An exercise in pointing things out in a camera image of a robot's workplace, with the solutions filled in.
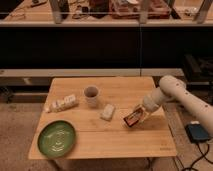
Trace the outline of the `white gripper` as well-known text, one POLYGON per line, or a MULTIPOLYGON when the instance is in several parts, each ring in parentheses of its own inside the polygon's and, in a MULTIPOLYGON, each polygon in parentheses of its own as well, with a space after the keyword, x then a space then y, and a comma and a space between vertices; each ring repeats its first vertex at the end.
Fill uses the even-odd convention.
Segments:
POLYGON ((154 90, 151 93, 145 95, 142 100, 143 106, 138 104, 133 109, 133 112, 136 113, 137 122, 143 123, 150 117, 149 113, 153 113, 158 110, 164 101, 165 96, 161 90, 154 90))

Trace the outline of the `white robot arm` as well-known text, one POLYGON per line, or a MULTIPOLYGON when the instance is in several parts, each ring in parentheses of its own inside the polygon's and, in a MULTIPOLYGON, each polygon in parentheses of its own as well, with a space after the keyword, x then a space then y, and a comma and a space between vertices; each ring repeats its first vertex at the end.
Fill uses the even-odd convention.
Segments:
POLYGON ((171 75, 163 76, 159 80, 159 86, 142 98, 138 104, 142 107, 142 113, 137 121, 144 122, 169 100, 180 102, 213 138, 213 106, 191 94, 183 81, 171 75))

